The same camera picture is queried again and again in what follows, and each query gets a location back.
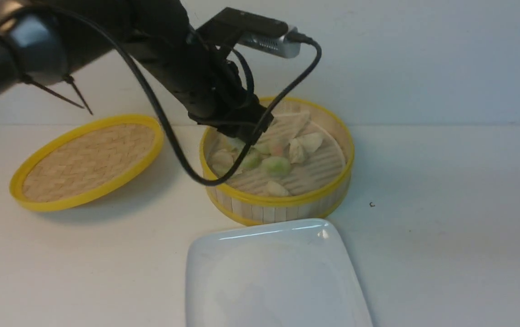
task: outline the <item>white table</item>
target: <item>white table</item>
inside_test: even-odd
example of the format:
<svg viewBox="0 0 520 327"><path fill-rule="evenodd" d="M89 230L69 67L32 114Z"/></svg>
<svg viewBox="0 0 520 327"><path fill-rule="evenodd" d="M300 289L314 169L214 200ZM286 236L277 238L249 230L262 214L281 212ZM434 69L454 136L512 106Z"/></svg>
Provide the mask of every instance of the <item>white table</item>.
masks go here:
<svg viewBox="0 0 520 327"><path fill-rule="evenodd" d="M0 126L0 327L182 327L189 244L241 226L169 147L93 203L22 209L13 172L72 128ZM177 128L196 167L202 131ZM352 133L353 183L330 220L376 327L520 326L520 126Z"/></svg>

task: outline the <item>bamboo steamer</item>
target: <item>bamboo steamer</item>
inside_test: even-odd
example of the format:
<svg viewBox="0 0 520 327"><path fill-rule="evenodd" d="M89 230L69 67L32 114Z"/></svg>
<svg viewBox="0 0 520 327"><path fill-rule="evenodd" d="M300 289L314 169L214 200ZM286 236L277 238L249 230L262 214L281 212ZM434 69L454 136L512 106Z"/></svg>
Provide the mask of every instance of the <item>bamboo steamer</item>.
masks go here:
<svg viewBox="0 0 520 327"><path fill-rule="evenodd" d="M272 99L262 99L267 106ZM275 123L263 138L287 138L320 131L325 135L321 148L302 168L293 169L279 183L292 193L290 197L270 197L262 187L270 178L260 170L235 176L227 183L207 187L212 203L226 216L246 226L291 221L306 218L326 218L345 198L351 180L354 146L349 130L337 116L322 106L301 99L286 98L273 111ZM300 129L291 128L308 114L310 120ZM215 129L208 128L200 143L200 162L206 178L218 174L208 164L217 150L220 138Z"/></svg>

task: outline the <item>black object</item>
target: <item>black object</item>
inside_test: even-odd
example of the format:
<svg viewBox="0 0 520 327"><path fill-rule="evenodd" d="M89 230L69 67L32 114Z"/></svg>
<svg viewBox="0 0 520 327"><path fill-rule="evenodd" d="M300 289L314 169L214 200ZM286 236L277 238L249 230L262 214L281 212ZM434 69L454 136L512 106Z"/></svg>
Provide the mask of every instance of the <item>black object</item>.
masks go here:
<svg viewBox="0 0 520 327"><path fill-rule="evenodd" d="M268 128L272 109L312 72L322 55L312 39L298 33L290 35L295 42L314 46L317 56L264 108L251 93L253 82L248 79L251 73L245 60L243 68L250 90L243 89L235 64L225 60L215 46L191 28L178 0L1 0L0 17L0 54L5 54L0 55L0 65L11 68L11 74L0 76L0 85L4 86L0 93L17 81L44 85L65 79L73 84L72 72L114 48L144 89L181 165L206 186L221 184L235 173ZM225 176L206 180L189 165L154 92L127 52L181 101L190 118L246 142ZM55 62L48 59L52 56Z"/></svg>

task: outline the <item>steamer basket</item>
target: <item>steamer basket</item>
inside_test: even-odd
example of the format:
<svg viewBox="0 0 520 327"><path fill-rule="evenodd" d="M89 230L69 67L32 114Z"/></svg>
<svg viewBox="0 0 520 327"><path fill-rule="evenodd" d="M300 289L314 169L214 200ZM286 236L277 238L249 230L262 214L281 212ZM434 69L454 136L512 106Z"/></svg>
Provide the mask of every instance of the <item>steamer basket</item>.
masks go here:
<svg viewBox="0 0 520 327"><path fill-rule="evenodd" d="M262 99L262 105L268 105L272 99ZM345 124L337 116L325 108L300 99L286 98L276 106L275 116L286 116L287 114L310 113L312 123L320 128L331 138L331 146L327 151L342 153L343 162L337 167L339 173L331 181L316 190L290 197L269 197L254 192L243 191L244 186L234 188L230 181L216 187L208 187L207 193L214 205L226 216L246 226L261 225L291 221L305 218L326 218L331 214L345 198L351 179L351 167L355 150L353 140ZM207 158L218 145L221 136L215 129L208 128L204 132L200 143L200 161L206 178L217 178L210 169ZM320 156L319 160L326 161L328 158ZM307 167L310 176L314 173Z"/></svg>

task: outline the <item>white plate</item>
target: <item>white plate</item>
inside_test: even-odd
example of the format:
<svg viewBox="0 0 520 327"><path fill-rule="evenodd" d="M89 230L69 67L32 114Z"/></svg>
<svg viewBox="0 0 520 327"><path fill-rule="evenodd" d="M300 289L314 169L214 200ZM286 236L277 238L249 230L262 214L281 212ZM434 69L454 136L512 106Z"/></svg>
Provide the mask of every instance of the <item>white plate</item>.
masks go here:
<svg viewBox="0 0 520 327"><path fill-rule="evenodd" d="M187 327L371 327L339 233L322 219L199 238L190 247Z"/></svg>

